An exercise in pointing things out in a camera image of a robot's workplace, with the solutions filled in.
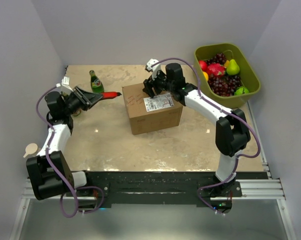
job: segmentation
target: green pear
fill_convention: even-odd
[[[226,68],[226,72],[228,75],[236,75],[240,72],[240,66],[236,63],[235,59],[229,61],[229,64]]]

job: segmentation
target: fruit basket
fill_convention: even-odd
[[[247,88],[249,90],[249,93],[220,96],[212,91],[205,75],[203,74],[199,61],[208,60],[208,62],[211,62],[209,60],[212,59],[212,57],[214,57],[217,53],[223,53],[227,60],[234,59],[236,61],[240,68],[240,72],[239,74],[237,74],[237,76],[232,77],[231,81],[238,81],[239,79],[240,85]],[[221,43],[201,46],[196,49],[194,56],[194,67],[201,80],[201,91],[206,96],[223,105],[224,107],[234,109],[243,106],[261,88],[260,81],[252,70],[249,62],[246,60],[241,50],[233,44]]]

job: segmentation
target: beige round object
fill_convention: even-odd
[[[26,158],[28,155],[33,155],[36,154],[37,150],[38,150],[38,146],[36,143],[30,143],[27,145],[27,147],[25,148],[25,154],[24,154],[24,158]]]

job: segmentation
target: tabletop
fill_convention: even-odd
[[[188,83],[196,84],[192,70],[182,66]],[[70,86],[91,91],[89,71],[94,70],[106,92],[142,83],[150,76],[144,65],[69,65]],[[248,124],[247,105],[241,107]],[[74,128],[64,156],[72,171],[216,171],[220,152],[215,145],[215,126],[207,118],[184,107],[179,126],[132,135],[122,96],[98,102],[89,111],[73,117]],[[251,136],[243,151],[253,155]],[[263,171],[261,157],[241,157],[238,171]]]

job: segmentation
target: cardboard box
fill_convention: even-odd
[[[167,92],[152,99],[143,88],[143,83],[122,88],[131,133],[137,135],[178,126],[183,105]]]

